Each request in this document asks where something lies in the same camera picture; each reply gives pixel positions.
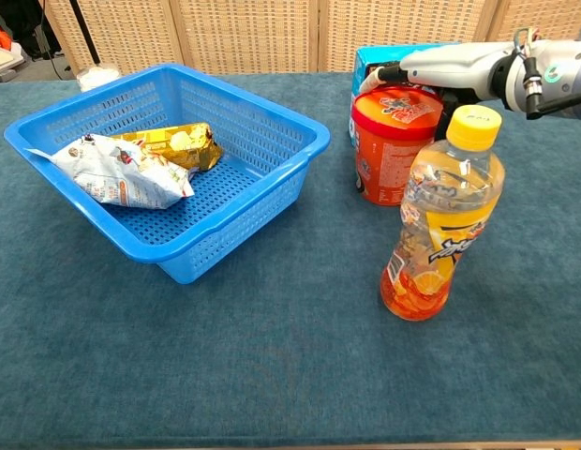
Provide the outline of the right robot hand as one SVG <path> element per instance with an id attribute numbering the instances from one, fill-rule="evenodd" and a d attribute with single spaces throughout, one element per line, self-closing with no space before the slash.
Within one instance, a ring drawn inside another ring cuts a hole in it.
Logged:
<path id="1" fill-rule="evenodd" d="M 496 82 L 506 80 L 513 61 L 513 46 L 507 42 L 443 44 L 378 65 L 362 81 L 359 92 L 399 85 L 430 89 L 443 105 L 435 134 L 440 141 L 457 107 L 505 93 Z"/>

